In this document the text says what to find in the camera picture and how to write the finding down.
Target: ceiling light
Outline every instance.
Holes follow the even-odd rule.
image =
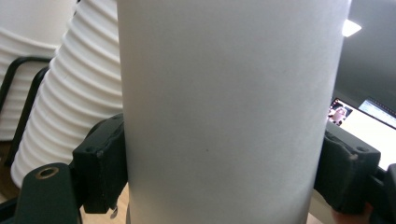
[[[359,30],[361,30],[361,26],[359,26],[355,22],[349,20],[344,21],[343,36],[349,37],[350,35],[358,32]]]

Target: ceiling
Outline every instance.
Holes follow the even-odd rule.
[[[362,28],[345,38],[335,89],[396,111],[396,0],[353,0],[349,19]]]

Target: white screen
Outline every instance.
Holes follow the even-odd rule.
[[[346,116],[334,116],[338,107],[347,110]],[[379,167],[388,170],[390,164],[396,163],[396,130],[377,119],[360,112],[358,109],[335,100],[329,112],[329,121],[337,123],[342,129],[355,135],[361,141],[367,143],[381,152]]]

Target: computer screen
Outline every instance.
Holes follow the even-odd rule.
[[[379,167],[383,170],[388,170],[390,164],[396,163],[396,130],[390,125],[340,99],[332,102],[328,121],[380,151]]]

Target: stack of white cups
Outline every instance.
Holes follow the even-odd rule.
[[[18,57],[53,57],[74,4],[73,0],[0,0],[0,84]],[[32,79],[44,66],[26,63],[17,70],[0,114],[0,141],[14,137]]]
[[[122,110],[116,1],[81,1],[68,25],[12,165],[18,187],[38,166],[69,163],[93,125]]]

